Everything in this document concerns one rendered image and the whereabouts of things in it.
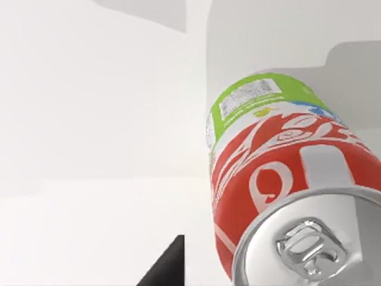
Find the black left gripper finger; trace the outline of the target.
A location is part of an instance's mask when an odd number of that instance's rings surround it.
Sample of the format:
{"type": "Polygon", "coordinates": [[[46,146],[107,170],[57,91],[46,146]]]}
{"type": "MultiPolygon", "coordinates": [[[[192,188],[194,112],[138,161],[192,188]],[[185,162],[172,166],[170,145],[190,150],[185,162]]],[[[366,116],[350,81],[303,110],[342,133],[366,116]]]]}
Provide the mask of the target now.
{"type": "Polygon", "coordinates": [[[178,235],[136,286],[185,286],[185,236],[178,235]]]}

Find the red and white can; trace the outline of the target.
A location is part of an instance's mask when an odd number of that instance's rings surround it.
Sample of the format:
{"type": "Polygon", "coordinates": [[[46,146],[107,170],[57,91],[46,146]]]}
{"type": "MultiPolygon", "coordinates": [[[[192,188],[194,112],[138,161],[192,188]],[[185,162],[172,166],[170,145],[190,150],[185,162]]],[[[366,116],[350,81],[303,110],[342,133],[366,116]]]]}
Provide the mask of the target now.
{"type": "Polygon", "coordinates": [[[211,106],[207,146],[233,286],[381,286],[381,160],[309,86],[235,82],[211,106]]]}

